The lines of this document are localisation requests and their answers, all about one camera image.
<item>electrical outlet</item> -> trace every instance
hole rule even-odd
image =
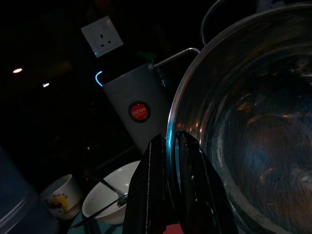
[[[84,26],[81,31],[97,58],[123,45],[108,16]]]

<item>stainless steel pot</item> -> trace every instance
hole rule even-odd
[[[246,233],[312,233],[311,25],[312,4],[276,8],[230,26],[196,57],[169,115],[171,194],[175,135],[186,131]]]

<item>pot handle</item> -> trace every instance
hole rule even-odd
[[[193,53],[196,53],[196,54],[199,54],[200,50],[196,49],[196,48],[187,48],[185,50],[182,50],[180,51],[179,53],[175,54],[175,55],[172,55],[171,57],[169,58],[166,58],[165,60],[159,62],[159,63],[156,63],[156,64],[149,64],[149,69],[152,71],[162,65],[165,65],[166,63],[168,62],[171,62],[172,60],[175,60],[176,58],[182,56],[182,55],[185,55],[185,54],[188,54],[189,52],[193,52]]]

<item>red logo badge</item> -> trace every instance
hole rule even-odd
[[[135,121],[144,122],[148,119],[150,110],[145,103],[136,102],[130,105],[129,114]]]

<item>spoon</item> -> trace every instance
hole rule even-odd
[[[89,223],[91,220],[93,220],[96,216],[98,216],[100,213],[102,213],[104,210],[106,210],[107,208],[109,208],[110,206],[112,206],[114,203],[118,202],[119,200],[125,199],[125,197],[128,197],[128,193],[124,194],[123,196],[119,197],[118,199],[116,199],[115,201],[113,201],[112,203],[108,204],[107,206],[105,206],[104,208],[100,209],[99,211],[95,212],[93,215],[87,217],[86,219],[82,220],[81,222],[79,222],[78,224],[70,227],[70,229],[74,229],[74,228],[78,228],[82,225],[85,225],[87,223]]]
[[[105,179],[99,179],[98,177],[96,177],[94,175],[91,175],[91,174],[88,174],[88,176],[90,178],[94,179],[95,181],[100,182],[100,183],[106,185],[109,189],[111,189],[112,191],[114,191],[117,194],[118,198],[124,197],[124,195],[127,194],[127,193],[121,192],[119,189],[117,189],[114,186],[112,186],[111,184],[109,184]],[[118,205],[118,207],[121,207],[125,203],[127,203],[127,196],[125,196],[124,199],[119,200],[117,202],[117,205]]]

